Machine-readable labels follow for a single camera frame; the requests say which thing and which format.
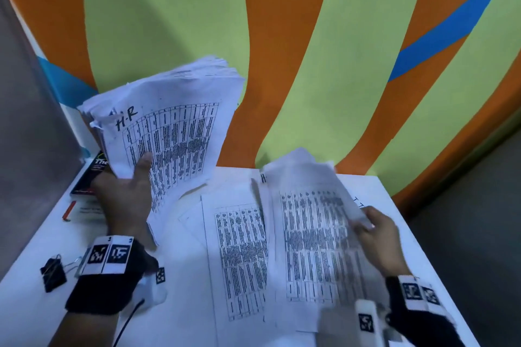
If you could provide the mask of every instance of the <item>black sleeve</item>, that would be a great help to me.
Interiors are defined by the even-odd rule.
[[[416,347],[465,347],[452,323],[429,311],[408,310],[397,277],[386,278],[391,313],[388,323]]]

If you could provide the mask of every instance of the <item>wall mural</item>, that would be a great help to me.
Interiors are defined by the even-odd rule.
[[[207,54],[247,77],[219,166],[298,146],[413,207],[521,106],[521,0],[12,0],[58,100]]]

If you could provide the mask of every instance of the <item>black cable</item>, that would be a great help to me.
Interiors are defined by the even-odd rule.
[[[116,344],[118,344],[118,341],[121,337],[121,335],[123,334],[123,331],[125,330],[125,328],[127,327],[127,325],[129,324],[129,321],[130,321],[130,318],[132,318],[132,316],[134,315],[134,313],[136,311],[138,311],[138,309],[141,307],[142,304],[145,303],[145,299],[141,299],[139,301],[139,303],[134,307],[134,310],[132,310],[132,313],[130,313],[130,316],[127,318],[127,321],[125,321],[125,324],[123,325],[123,328],[121,328],[121,330],[119,331],[119,335],[118,337],[116,338],[116,341],[114,342],[114,345],[113,347],[116,347]]]

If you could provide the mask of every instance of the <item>hand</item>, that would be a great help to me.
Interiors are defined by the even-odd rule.
[[[400,232],[394,221],[372,206],[361,209],[374,228],[368,229],[359,221],[349,221],[368,261],[383,277],[410,275],[403,256]]]
[[[94,194],[105,213],[108,233],[134,236],[148,248],[153,246],[147,226],[152,208],[148,176],[152,161],[153,154],[145,153],[136,163],[132,179],[117,178],[107,167],[92,181]]]

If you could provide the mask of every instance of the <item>stack of paper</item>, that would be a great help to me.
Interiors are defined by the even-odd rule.
[[[223,59],[208,56],[169,72],[96,95],[78,107],[119,178],[131,178],[147,151],[158,244],[167,210],[205,183],[217,163],[244,78]]]
[[[252,335],[281,345],[315,345],[315,333],[357,338],[356,300],[388,306],[348,226],[369,220],[333,167],[306,150],[266,165],[252,187],[202,200],[220,345]]]

